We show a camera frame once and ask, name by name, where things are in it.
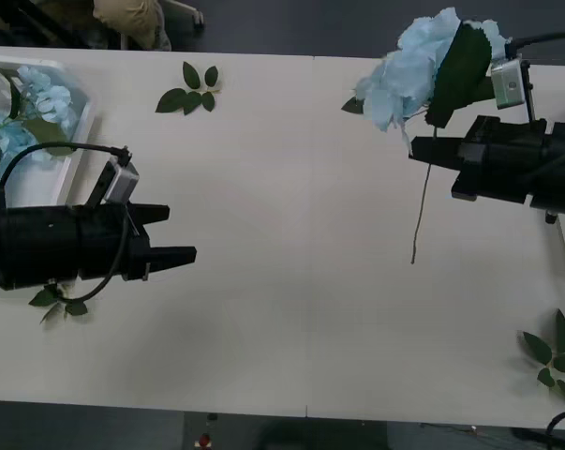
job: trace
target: white tray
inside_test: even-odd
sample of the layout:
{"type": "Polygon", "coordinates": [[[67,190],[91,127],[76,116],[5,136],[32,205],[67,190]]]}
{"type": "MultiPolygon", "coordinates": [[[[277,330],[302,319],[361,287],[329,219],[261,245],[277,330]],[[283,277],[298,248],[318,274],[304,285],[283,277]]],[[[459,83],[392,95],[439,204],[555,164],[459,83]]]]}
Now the white tray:
{"type": "MultiPolygon", "coordinates": [[[[95,102],[88,88],[62,64],[46,59],[26,59],[0,56],[0,68],[17,69],[29,66],[49,75],[54,84],[67,87],[72,97],[72,108],[79,117],[78,125],[71,138],[75,143],[85,143],[95,115],[95,102]]],[[[50,170],[36,165],[10,178],[7,183],[9,206],[55,205],[66,202],[74,175],[80,164],[82,152],[60,158],[50,170]]]]}

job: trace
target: white table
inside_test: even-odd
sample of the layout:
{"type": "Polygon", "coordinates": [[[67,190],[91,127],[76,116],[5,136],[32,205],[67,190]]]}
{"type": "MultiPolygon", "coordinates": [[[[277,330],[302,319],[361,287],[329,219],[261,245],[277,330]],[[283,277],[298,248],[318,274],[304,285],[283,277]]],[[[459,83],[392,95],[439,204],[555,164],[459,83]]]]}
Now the white table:
{"type": "MultiPolygon", "coordinates": [[[[33,291],[0,291],[0,399],[521,427],[565,409],[517,344],[565,312],[558,227],[526,206],[453,200],[456,172],[434,168],[411,266],[426,167],[399,132],[340,111],[375,61],[0,53],[79,73],[101,102],[92,142],[129,145],[133,200],[171,207],[152,244],[199,252],[147,283],[114,280],[90,317],[50,329],[25,305],[33,291]],[[155,114],[185,60],[221,67],[216,109],[155,114]]],[[[565,67],[532,80],[539,116],[565,116],[565,67]]],[[[446,133],[477,113],[497,112],[469,107],[446,133]]],[[[408,131],[431,130],[419,117],[408,131]]],[[[103,161],[89,155],[74,200],[103,161]]]]}

